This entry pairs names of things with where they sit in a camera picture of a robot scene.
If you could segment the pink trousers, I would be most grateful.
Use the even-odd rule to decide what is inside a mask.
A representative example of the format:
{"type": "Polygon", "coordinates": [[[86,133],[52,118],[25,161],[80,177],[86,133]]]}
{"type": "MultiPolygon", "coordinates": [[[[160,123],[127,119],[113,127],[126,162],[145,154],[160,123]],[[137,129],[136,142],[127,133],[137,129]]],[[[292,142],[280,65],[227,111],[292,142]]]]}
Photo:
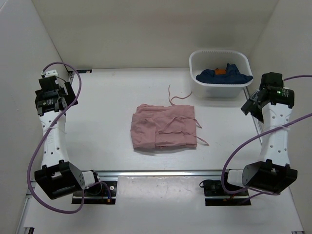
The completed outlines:
{"type": "Polygon", "coordinates": [[[170,106],[142,104],[132,115],[130,135],[135,150],[154,149],[195,149],[197,141],[209,145],[197,136],[196,129],[201,125],[195,118],[195,107],[175,105],[168,96],[170,106]]]}

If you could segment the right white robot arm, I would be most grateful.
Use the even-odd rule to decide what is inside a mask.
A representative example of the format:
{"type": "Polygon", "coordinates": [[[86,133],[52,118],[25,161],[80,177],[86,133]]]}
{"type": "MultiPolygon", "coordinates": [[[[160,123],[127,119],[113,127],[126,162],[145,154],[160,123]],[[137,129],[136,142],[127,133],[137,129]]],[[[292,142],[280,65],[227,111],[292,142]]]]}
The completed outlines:
{"type": "Polygon", "coordinates": [[[288,157],[288,130],[294,91],[269,86],[256,90],[242,106],[244,114],[251,114],[263,123],[262,148],[258,161],[246,165],[242,170],[223,171],[219,190],[232,194],[240,189],[261,191],[278,195],[297,179],[297,170],[290,167],[288,157]]]}

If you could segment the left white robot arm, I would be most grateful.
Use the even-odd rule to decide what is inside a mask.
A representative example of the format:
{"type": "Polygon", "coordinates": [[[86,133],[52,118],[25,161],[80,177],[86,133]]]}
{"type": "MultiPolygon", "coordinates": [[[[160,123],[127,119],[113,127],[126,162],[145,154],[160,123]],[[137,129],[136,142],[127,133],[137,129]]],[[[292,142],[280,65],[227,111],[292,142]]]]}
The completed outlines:
{"type": "Polygon", "coordinates": [[[82,172],[69,160],[66,140],[66,115],[62,113],[70,104],[77,105],[76,95],[69,82],[60,86],[57,77],[39,80],[35,105],[42,130],[47,134],[43,141],[41,169],[35,171],[35,180],[50,199],[57,199],[86,189],[91,195],[102,190],[95,171],[82,172]]]}

